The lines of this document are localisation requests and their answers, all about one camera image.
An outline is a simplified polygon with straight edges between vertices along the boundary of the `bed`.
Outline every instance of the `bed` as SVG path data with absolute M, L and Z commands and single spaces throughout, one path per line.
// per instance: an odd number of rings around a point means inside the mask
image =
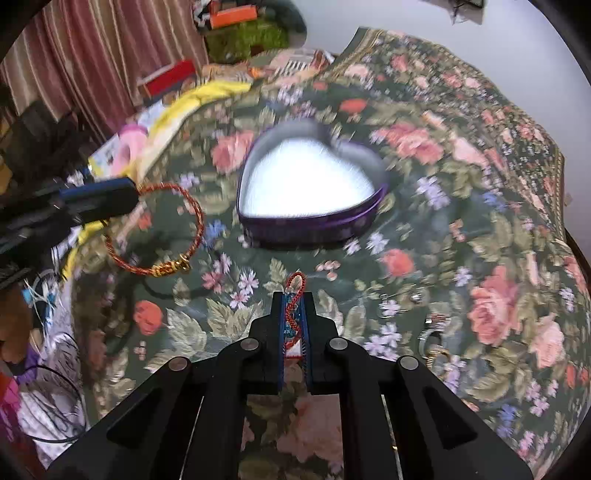
M 188 116 L 142 175 L 179 182 L 207 216 L 188 275 L 125 273 L 100 234 L 81 247 L 72 314 L 92 420 L 173 356 L 205 359 L 245 337 L 301 270 L 319 314 L 373 355 L 418 355 L 426 318 L 443 319 L 449 355 L 434 373 L 541 478 L 590 398 L 589 293 L 566 244 L 560 150 L 478 70 L 404 33 L 360 29 L 332 65 L 287 78 Z M 376 151 L 389 193 L 360 238 L 263 249 L 238 221 L 239 169 L 262 130 L 299 117 Z M 152 265 L 186 248 L 192 222 L 163 193 L 111 230 L 128 261 Z M 289 361 L 279 396 L 248 399 L 241 478 L 341 478 L 337 406 L 309 396 Z

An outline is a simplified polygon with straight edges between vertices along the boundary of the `pink curtain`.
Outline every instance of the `pink curtain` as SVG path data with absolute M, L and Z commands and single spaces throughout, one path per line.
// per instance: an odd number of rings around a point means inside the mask
M 37 98 L 56 118 L 77 106 L 105 140 L 141 104 L 137 80 L 181 59 L 207 63 L 191 0 L 53 0 L 0 71 L 18 112 Z

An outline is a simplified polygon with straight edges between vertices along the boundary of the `purple heart box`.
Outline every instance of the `purple heart box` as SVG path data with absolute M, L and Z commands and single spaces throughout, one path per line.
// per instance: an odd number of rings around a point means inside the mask
M 374 193 L 357 205 L 325 215 L 269 218 L 244 214 L 245 192 L 256 165 L 282 142 L 291 139 L 322 143 L 333 155 L 361 170 L 371 182 Z M 334 140 L 326 125 L 311 119 L 285 121 L 261 134 L 248 153 L 238 183 L 238 218 L 246 235 L 266 244 L 310 245 L 344 241 L 361 235 L 371 226 L 388 190 L 386 178 L 383 160 L 367 147 Z M 307 194 L 305 184 L 288 188 L 297 191 L 298 195 Z

